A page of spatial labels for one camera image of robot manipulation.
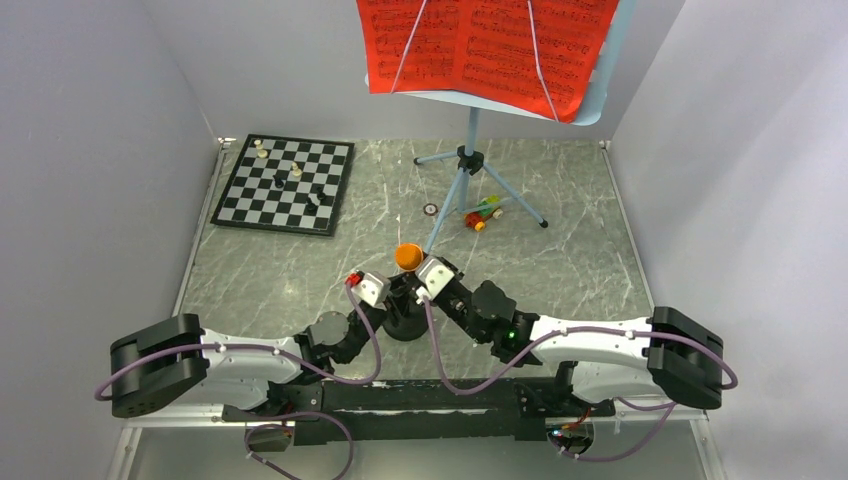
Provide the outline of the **black microphone stand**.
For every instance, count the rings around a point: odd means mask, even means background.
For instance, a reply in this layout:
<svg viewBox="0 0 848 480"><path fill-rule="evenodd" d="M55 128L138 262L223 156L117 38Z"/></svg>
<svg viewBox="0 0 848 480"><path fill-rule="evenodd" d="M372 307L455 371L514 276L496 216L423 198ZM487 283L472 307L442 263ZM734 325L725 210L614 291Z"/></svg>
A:
<svg viewBox="0 0 848 480"><path fill-rule="evenodd" d="M414 273L404 272L400 274L410 274L410 286L413 284L420 285L420 282L415 277ZM383 322L382 327L392 339L402 342L410 342L420 338L428 331L429 326L426 316L407 318L405 315L393 315L387 310L387 299L385 300L384 305L387 311L387 317Z"/></svg>

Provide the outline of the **orange toy microphone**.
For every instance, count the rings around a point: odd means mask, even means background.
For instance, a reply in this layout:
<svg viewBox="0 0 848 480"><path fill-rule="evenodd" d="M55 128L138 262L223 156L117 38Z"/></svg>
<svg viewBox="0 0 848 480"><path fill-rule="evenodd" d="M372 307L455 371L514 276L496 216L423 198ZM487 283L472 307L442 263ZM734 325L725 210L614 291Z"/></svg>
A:
<svg viewBox="0 0 848 480"><path fill-rule="evenodd" d="M416 270L425 258L422 248L415 243L402 243L395 249L395 263L402 271Z"/></svg>

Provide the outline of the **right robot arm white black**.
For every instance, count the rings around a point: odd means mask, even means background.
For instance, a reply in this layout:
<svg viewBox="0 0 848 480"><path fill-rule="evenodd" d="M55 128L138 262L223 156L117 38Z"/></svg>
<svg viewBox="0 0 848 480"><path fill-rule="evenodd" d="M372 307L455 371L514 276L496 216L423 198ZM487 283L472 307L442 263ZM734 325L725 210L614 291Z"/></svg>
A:
<svg viewBox="0 0 848 480"><path fill-rule="evenodd" d="M667 306L646 317L608 321L558 319L523 312L491 281L468 290L459 280L414 280L406 289L425 313L440 309L506 368L555 365L565 378L551 390L554 407L576 415L614 397L663 394L690 408L716 410L735 387L720 336Z"/></svg>

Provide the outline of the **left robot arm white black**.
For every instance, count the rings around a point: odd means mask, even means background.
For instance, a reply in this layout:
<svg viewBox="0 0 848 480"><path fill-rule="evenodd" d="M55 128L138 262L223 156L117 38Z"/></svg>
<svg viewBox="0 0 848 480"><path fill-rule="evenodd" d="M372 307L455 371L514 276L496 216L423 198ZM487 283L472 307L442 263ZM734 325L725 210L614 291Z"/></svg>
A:
<svg viewBox="0 0 848 480"><path fill-rule="evenodd" d="M276 339L222 334L179 314L112 343L110 375L94 392L116 418L136 418L172 404L222 404L264 420L287 406L287 385L324 380L364 385L382 370L384 331L412 341L428 322L407 278L355 271L344 288L352 310L327 312L303 331Z"/></svg>

